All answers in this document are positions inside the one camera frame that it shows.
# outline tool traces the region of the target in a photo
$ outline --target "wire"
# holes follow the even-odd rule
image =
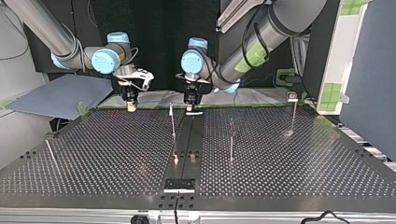
[[[87,55],[85,54],[84,48],[81,45],[81,42],[74,36],[73,32],[62,23],[62,25],[64,26],[64,28],[70,33],[70,35],[73,38],[73,48],[72,51],[70,52],[69,55],[67,55],[66,57],[58,57],[56,56],[60,61],[67,61],[72,59],[73,57],[76,56],[76,54],[78,53],[78,51],[80,52],[79,54],[79,59],[81,61],[82,64],[82,72],[85,73],[85,60],[84,60],[84,55],[85,57],[87,57]]]
[[[253,27],[254,27],[254,33],[256,33],[256,36],[259,39],[260,44],[262,44],[262,47],[264,48],[265,51],[264,60],[268,61],[270,59],[270,51],[268,50],[268,47],[265,44],[264,39],[262,39],[262,34],[260,34],[259,24],[257,22],[254,22]]]
[[[312,98],[311,94],[309,94],[308,89],[306,88],[304,81],[303,81],[303,77],[300,74],[295,74],[297,77],[300,78],[301,83],[303,84],[304,90],[306,92],[306,94],[308,95],[309,99],[311,99],[312,104],[314,104],[315,108],[318,109],[317,103],[315,103],[314,98]]]
[[[131,48],[131,52],[132,52],[132,50],[134,50],[134,55],[131,56],[131,58],[125,64],[131,63],[134,60],[134,58],[136,57],[137,53],[139,52],[139,48]]]
[[[222,75],[220,69],[219,69],[218,72],[216,72],[216,69],[218,68],[219,63],[216,61],[215,58],[211,57],[211,58],[210,58],[210,63],[212,64],[212,67],[213,67],[212,73],[215,72],[216,75],[218,76],[218,78],[220,78],[223,82],[225,82],[225,83],[227,83],[227,84],[230,84],[230,85],[240,83],[240,82],[238,82],[238,81],[233,82],[233,81],[227,80],[227,79]]]
[[[11,56],[11,57],[6,57],[6,58],[0,58],[0,61],[7,61],[7,60],[11,60],[11,59],[16,59],[21,57],[22,55],[24,55],[28,50],[29,50],[29,43],[27,42],[27,38],[26,35],[20,30],[18,29],[18,27],[14,24],[14,22],[12,22],[12,20],[9,18],[9,16],[7,15],[7,13],[4,11],[4,9],[2,7],[0,7],[0,10],[2,11],[3,15],[6,17],[7,21],[9,22],[9,24],[12,25],[12,27],[25,39],[26,41],[26,48],[22,53],[19,53],[17,55]],[[23,23],[21,22],[21,20],[19,19],[18,16],[16,16],[18,18],[18,20],[21,23],[21,26],[23,27]]]
[[[88,19],[90,19],[90,22],[92,23],[92,25],[94,25],[95,27],[98,27],[98,25],[95,22],[93,22],[93,20],[91,18],[91,0],[88,0],[87,14],[88,14]]]
[[[145,90],[141,89],[140,87],[138,87],[137,85],[135,85],[132,81],[129,81],[129,80],[123,78],[123,77],[117,77],[114,73],[113,73],[113,77],[128,83],[128,85],[133,86],[133,87],[137,88],[140,91],[145,91]]]
[[[262,2],[262,4],[257,8],[257,10],[254,12],[253,16],[250,18],[250,20],[247,23],[247,26],[245,28],[244,34],[242,35],[242,54],[244,56],[244,60],[247,63],[247,65],[252,68],[252,69],[257,69],[260,68],[260,66],[253,66],[250,61],[248,60],[248,56],[247,56],[247,46],[246,46],[246,40],[247,40],[247,36],[248,36],[248,31],[249,28],[251,26],[251,24],[253,23],[254,19],[256,18],[257,14],[259,13],[259,11],[264,7],[265,3],[267,2],[267,0],[264,0]],[[265,56],[268,59],[268,55],[269,55],[269,50],[265,44],[265,42],[262,39],[262,36],[260,34],[260,29],[258,29],[258,25],[257,25],[257,29],[255,29],[255,33],[257,38],[259,39],[259,42],[262,44],[262,47],[264,48],[265,52],[267,53],[267,55]]]
[[[347,221],[344,218],[338,217],[333,211],[327,210],[324,213],[322,213],[319,217],[306,217],[301,221],[301,224],[305,224],[307,222],[318,222],[321,221],[323,218],[325,218],[327,215],[331,214],[333,217],[337,218],[340,221],[343,221],[347,224],[350,224],[349,221]]]
[[[175,203],[175,210],[174,210],[174,214],[175,214],[175,223],[176,223],[176,224],[178,224],[178,216],[177,216],[178,195],[179,195],[179,192],[177,193],[177,198],[176,198],[176,203]]]

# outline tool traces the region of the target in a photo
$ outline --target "black bracket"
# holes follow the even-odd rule
[[[166,179],[164,193],[194,193],[195,179]]]

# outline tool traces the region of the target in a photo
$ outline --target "metal plate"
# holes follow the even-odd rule
[[[96,111],[0,171],[0,207],[173,210],[166,179],[195,179],[178,210],[396,213],[396,174],[312,112]],[[233,160],[230,133],[233,118]]]
[[[396,211],[396,174],[321,116],[297,109],[293,119],[287,107],[210,109],[200,137],[203,148],[189,151],[203,158],[183,175],[198,180],[196,210]]]
[[[175,111],[177,128],[182,114]],[[3,176],[2,199],[36,197],[42,202],[39,206],[61,207],[84,202],[101,207],[92,202],[110,200],[122,207],[158,208],[156,199],[174,150],[168,111],[96,111],[49,144],[56,159],[47,147],[32,152],[24,164]]]

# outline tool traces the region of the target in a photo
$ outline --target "yellow object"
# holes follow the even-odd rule
[[[122,62],[125,59],[125,53],[119,54],[119,60]]]
[[[128,112],[135,112],[136,111],[136,105],[128,105]]]
[[[128,82],[119,81],[120,86],[129,86]]]

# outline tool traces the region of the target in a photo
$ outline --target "dark background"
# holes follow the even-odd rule
[[[220,4],[225,8],[229,0],[43,0],[44,4],[81,41],[83,47],[103,46],[110,32],[123,31],[130,37],[132,47],[139,53],[134,60],[155,76],[150,89],[183,91],[182,82],[175,78],[181,73],[180,58],[187,49],[190,37],[208,40],[208,54],[221,63],[235,50],[242,39],[243,29],[252,11],[227,34],[216,33]],[[49,74],[53,80],[66,73],[52,64],[48,48],[26,28],[32,46],[35,68]],[[290,42],[285,41],[271,54],[270,61],[248,76],[249,87],[272,87],[273,75],[279,68],[291,68]],[[94,71],[85,75],[104,77]]]

